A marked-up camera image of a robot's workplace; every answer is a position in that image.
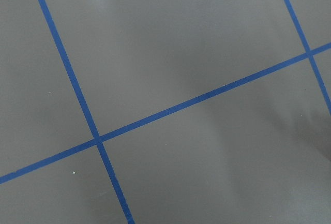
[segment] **gray floor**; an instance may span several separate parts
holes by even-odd
[[[290,0],[312,49],[329,0]],[[46,0],[101,135],[305,53],[283,0]],[[0,181],[93,137],[37,0],[0,1]],[[314,56],[331,94],[331,50]],[[136,223],[331,223],[305,59],[105,141]],[[0,223],[127,223],[95,146],[0,184]]]

